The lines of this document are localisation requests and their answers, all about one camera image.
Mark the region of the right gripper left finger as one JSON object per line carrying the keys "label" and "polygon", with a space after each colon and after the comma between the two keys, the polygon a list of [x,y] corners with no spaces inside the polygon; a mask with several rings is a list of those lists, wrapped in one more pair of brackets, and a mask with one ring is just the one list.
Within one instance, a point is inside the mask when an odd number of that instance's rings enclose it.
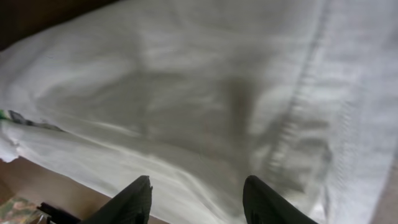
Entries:
{"label": "right gripper left finger", "polygon": [[80,224],[148,224],[151,205],[150,178],[142,175]]}

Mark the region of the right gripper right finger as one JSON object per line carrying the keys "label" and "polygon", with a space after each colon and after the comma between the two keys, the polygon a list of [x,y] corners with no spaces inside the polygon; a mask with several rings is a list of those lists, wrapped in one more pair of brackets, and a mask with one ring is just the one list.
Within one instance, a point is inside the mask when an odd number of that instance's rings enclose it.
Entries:
{"label": "right gripper right finger", "polygon": [[317,224],[255,175],[245,180],[243,207],[248,224]]}

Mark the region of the white robot print t-shirt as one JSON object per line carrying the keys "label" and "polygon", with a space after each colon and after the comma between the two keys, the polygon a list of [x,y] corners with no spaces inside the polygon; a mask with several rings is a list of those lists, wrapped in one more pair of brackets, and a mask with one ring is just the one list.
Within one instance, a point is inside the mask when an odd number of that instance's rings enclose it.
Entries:
{"label": "white robot print t-shirt", "polygon": [[2,1],[1,157],[152,216],[244,223],[255,175],[370,223],[397,150],[397,1]]}

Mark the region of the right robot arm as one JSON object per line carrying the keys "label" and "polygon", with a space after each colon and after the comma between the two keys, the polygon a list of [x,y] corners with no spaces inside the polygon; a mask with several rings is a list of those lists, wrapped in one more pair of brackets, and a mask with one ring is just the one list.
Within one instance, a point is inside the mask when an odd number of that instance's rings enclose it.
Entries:
{"label": "right robot arm", "polygon": [[[152,205],[150,178],[142,175],[86,220],[41,203],[38,210],[55,224],[147,224]],[[246,178],[243,207],[248,224],[316,224],[255,175]]]}

